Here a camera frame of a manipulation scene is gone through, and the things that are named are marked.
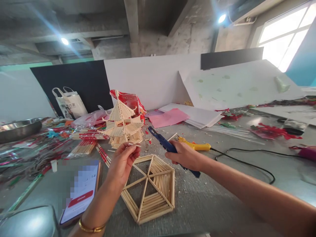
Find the metal bowl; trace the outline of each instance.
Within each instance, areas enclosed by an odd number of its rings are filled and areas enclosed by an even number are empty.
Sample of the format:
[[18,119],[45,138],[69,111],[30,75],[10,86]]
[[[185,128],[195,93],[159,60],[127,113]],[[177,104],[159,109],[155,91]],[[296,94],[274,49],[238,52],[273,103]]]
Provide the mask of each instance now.
[[5,131],[0,132],[0,144],[21,140],[40,131],[42,123],[39,118],[7,123],[1,126]]

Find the smartphone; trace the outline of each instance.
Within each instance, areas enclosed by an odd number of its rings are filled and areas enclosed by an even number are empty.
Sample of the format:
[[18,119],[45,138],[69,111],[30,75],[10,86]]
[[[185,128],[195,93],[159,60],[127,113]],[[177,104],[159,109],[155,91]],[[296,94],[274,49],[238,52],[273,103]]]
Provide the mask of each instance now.
[[89,166],[80,167],[70,193],[71,201],[63,211],[59,225],[66,227],[77,222],[82,216],[98,190],[99,180],[101,179],[100,170],[100,161],[95,161]]

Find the bracelet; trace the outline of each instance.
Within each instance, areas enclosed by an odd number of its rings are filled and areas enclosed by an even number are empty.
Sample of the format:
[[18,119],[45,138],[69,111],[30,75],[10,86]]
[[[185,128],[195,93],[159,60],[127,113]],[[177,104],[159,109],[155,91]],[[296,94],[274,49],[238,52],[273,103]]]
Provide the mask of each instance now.
[[98,232],[101,232],[105,226],[106,226],[106,223],[103,225],[103,226],[100,226],[100,227],[96,227],[96,228],[93,228],[93,229],[89,229],[87,227],[85,227],[82,222],[81,222],[81,218],[79,219],[79,226],[80,228],[84,231],[84,232],[87,232],[87,233],[98,233]]

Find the pixelated screen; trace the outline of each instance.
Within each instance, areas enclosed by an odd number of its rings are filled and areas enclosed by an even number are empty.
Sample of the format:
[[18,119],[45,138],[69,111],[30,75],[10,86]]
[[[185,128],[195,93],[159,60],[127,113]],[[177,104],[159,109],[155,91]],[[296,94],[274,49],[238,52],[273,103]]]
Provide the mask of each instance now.
[[87,209],[94,197],[97,174],[98,165],[83,166],[82,170],[78,171],[74,189],[70,193],[71,201],[63,213],[60,224],[69,221]]

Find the white shopping bag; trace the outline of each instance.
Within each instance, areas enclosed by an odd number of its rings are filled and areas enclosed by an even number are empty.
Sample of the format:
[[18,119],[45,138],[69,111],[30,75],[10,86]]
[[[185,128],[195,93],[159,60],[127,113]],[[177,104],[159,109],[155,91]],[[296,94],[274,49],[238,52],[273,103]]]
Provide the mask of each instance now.
[[[70,118],[69,115],[73,114],[75,119],[87,114],[86,107],[84,106],[80,95],[77,92],[73,91],[71,88],[71,92],[66,92],[64,87],[65,93],[63,93],[59,88],[55,87],[52,89],[52,93],[56,97],[57,103],[64,115],[65,118]],[[61,94],[61,97],[58,97],[54,90],[57,89]]]

